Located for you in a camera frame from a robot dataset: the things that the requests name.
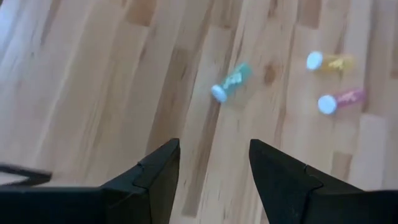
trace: wooden floor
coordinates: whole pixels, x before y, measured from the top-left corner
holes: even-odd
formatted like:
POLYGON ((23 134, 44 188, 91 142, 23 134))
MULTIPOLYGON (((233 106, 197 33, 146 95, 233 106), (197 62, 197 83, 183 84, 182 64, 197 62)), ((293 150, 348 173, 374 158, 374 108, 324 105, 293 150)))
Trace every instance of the wooden floor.
POLYGON ((0 162, 100 185, 172 137, 171 223, 267 223, 248 144, 258 138, 366 190, 398 188, 396 0, 3 0, 0 162), (312 50, 356 59, 312 74, 312 50), (227 104, 210 95, 254 70, 227 104), (324 116, 325 93, 368 101, 324 116))

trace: white cap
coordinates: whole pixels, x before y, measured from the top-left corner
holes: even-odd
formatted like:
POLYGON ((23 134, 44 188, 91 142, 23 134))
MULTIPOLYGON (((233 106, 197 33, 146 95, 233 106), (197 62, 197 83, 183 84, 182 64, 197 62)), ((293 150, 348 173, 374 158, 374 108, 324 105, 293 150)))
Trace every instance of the white cap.
POLYGON ((213 87, 211 87, 211 93, 220 103, 224 103, 228 98, 225 90, 219 85, 213 85, 213 87))
POLYGON ((337 101, 331 95, 325 95, 318 100, 318 109, 323 114, 333 114, 337 109, 337 101))
POLYGON ((322 66, 323 55, 321 52, 311 52, 307 57, 307 69, 315 71, 322 66))

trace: pink plastic tube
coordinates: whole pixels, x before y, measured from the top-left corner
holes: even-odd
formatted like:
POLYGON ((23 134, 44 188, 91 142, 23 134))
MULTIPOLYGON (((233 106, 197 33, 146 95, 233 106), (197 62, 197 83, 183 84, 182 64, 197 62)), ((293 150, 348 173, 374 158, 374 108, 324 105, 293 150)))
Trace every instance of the pink plastic tube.
POLYGON ((334 95, 325 95, 318 100, 318 109, 323 114, 333 114, 337 109, 363 102, 366 97, 362 88, 348 90, 334 95))

